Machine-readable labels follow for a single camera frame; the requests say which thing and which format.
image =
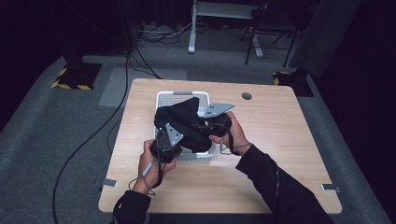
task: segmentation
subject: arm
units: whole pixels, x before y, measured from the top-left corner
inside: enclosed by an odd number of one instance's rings
[[[136,180],[132,190],[126,190],[124,195],[120,198],[120,204],[116,205],[114,214],[117,217],[119,224],[142,224],[146,220],[146,213],[149,209],[151,198],[148,196],[149,191],[157,183],[158,180],[158,166],[159,163],[151,156],[149,147],[153,140],[145,141],[144,152],[140,155],[138,173],[139,178]],[[142,176],[144,170],[152,162],[152,166],[145,176]],[[167,163],[164,167],[163,173],[174,169],[176,167],[176,160]]]
[[[230,132],[234,150],[242,156],[236,169],[253,181],[254,187],[273,211],[276,223],[332,223],[315,195],[278,168],[268,154],[250,144],[234,114],[227,114],[233,123]],[[230,145],[227,135],[210,135],[209,138],[215,143],[222,141],[227,147]]]

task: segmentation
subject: desk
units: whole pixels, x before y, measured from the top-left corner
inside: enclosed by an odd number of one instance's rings
[[[212,103],[233,103],[247,140],[254,143],[286,172],[311,189],[327,213],[340,213],[334,191],[317,146],[294,92],[289,87],[218,82],[135,79],[125,106],[99,208],[111,212],[117,199],[137,177],[143,141],[152,138],[158,91],[206,91]],[[252,95],[244,100],[243,92]],[[210,163],[177,164],[151,196],[150,213],[270,213],[251,181],[234,167],[239,157],[217,151]]]
[[[194,0],[192,4],[192,25],[190,33],[189,53],[195,52],[196,40],[196,20],[197,16],[224,17],[251,20],[251,10],[257,8],[252,5],[239,5],[216,2],[201,2]],[[257,36],[253,38],[253,46],[258,58],[262,58],[262,48],[260,48]]]

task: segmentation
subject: person's left hand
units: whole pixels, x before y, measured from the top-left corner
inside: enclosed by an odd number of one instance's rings
[[[138,178],[136,180],[136,183],[134,184],[134,188],[132,189],[133,191],[137,191],[143,194],[148,194],[149,190],[152,189],[152,187],[157,183],[158,181],[158,166],[159,163],[157,159],[155,159],[149,150],[149,147],[152,145],[154,140],[146,140],[144,143],[144,151],[140,155],[140,161],[139,161],[139,167],[138,167],[138,173],[139,176],[141,176],[146,169],[146,167],[149,165],[149,163],[152,162],[151,169],[148,171],[146,176]],[[176,167],[176,159],[173,159],[171,163],[161,163],[161,167],[163,168],[165,166],[165,169],[163,170],[163,174],[165,175],[166,172],[174,169]]]

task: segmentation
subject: black sleeve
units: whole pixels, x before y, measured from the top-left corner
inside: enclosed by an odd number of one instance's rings
[[[236,169],[253,181],[256,190],[276,210],[276,223],[333,223],[311,190],[276,166],[271,157],[254,145],[245,153]],[[278,197],[276,197],[276,169]]]
[[[120,202],[120,208],[115,211],[119,224],[142,224],[145,222],[146,213],[151,203],[149,196],[126,190]]]

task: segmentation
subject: chair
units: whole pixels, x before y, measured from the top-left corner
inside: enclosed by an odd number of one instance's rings
[[[256,34],[278,33],[280,36],[273,42],[275,44],[282,36],[291,35],[292,39],[288,48],[283,67],[288,62],[294,40],[298,32],[298,22],[308,10],[308,0],[267,0],[262,1],[257,9],[251,11],[250,25],[246,28],[241,41],[246,34],[250,34],[249,46],[245,64],[248,64],[253,37]]]

